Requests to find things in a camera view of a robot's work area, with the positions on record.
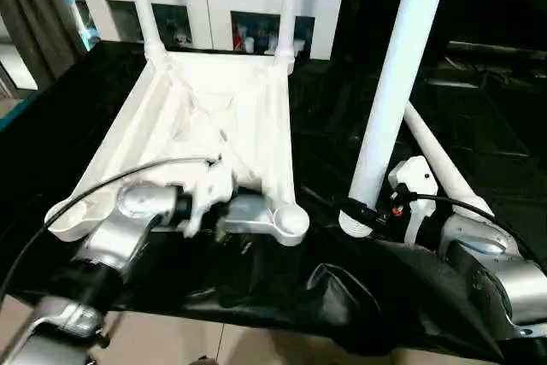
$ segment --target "curtain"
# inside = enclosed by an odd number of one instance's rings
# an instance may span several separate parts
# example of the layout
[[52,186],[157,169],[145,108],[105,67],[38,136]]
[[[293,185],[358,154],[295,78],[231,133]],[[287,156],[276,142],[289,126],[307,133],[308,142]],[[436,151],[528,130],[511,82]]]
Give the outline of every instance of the curtain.
[[0,0],[0,14],[39,91],[85,54],[66,0]]

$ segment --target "white plastic chair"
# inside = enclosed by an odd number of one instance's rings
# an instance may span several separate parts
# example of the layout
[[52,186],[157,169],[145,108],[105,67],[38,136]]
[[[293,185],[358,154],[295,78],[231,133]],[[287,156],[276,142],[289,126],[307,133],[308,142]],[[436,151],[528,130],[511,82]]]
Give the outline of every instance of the white plastic chair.
[[[296,0],[283,0],[275,56],[167,52],[149,0],[135,3],[147,63],[73,194],[154,160],[221,156],[240,185],[273,199],[273,212],[296,205],[287,82]],[[140,178],[192,187],[205,172],[202,164],[176,164]],[[65,241],[83,237],[108,215],[116,191],[114,186],[88,197],[50,230]],[[293,233],[293,244],[308,224],[306,219]]]

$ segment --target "cabinet door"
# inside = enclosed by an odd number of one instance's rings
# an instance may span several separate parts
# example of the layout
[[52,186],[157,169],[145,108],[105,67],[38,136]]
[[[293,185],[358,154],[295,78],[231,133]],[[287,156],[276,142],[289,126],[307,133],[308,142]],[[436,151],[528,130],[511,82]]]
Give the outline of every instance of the cabinet door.
[[[255,40],[255,49],[262,53],[268,41],[265,32],[278,30],[283,0],[208,1],[213,47],[217,50],[234,50],[234,42],[246,36]],[[297,0],[295,39],[306,41],[312,58],[330,58],[341,1]],[[244,35],[239,32],[242,27]]]
[[[133,0],[86,0],[104,40],[142,41]],[[150,0],[166,46],[212,49],[207,0]]]

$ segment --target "black fabric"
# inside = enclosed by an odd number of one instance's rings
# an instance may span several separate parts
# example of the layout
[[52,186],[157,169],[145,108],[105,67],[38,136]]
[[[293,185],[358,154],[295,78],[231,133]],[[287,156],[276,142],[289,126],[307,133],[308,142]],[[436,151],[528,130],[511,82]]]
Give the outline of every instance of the black fabric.
[[[141,46],[101,43],[0,133],[10,153],[0,164],[13,170],[4,183],[12,195],[3,209],[0,275],[47,209],[74,188],[143,65]],[[290,78],[297,200],[311,220],[299,246],[265,236],[218,239],[207,220],[193,239],[152,233],[116,307],[319,334],[367,355],[407,346],[501,361],[467,285],[448,265],[426,248],[356,240],[338,226],[333,198],[349,189],[376,82],[358,66],[330,62],[297,65]],[[490,86],[419,81],[413,101],[478,193],[547,257],[544,175]],[[417,154],[403,127],[391,165]],[[430,224],[438,230],[447,212],[439,206]],[[76,247],[46,234],[12,292],[36,301]]]

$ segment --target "robotic arm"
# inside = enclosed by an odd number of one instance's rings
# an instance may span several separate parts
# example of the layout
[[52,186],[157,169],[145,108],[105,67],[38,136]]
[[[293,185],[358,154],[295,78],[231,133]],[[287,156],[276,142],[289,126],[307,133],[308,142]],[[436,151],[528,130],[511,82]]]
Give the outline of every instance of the robotic arm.
[[105,346],[106,313],[131,277],[150,231],[171,227],[186,237],[200,229],[203,214],[217,203],[226,213],[217,227],[229,233],[267,233],[284,245],[299,244],[309,219],[296,204],[273,204],[262,194],[236,195],[232,171],[209,167],[192,192],[178,186],[131,182],[120,188],[114,209],[97,222],[74,259],[56,277],[0,359],[2,365],[76,365],[95,361],[88,350]]
[[43,297],[0,363],[89,364],[87,351],[102,343],[111,308],[153,227],[191,215],[191,196],[178,187],[136,183],[123,187],[115,209],[86,239]]

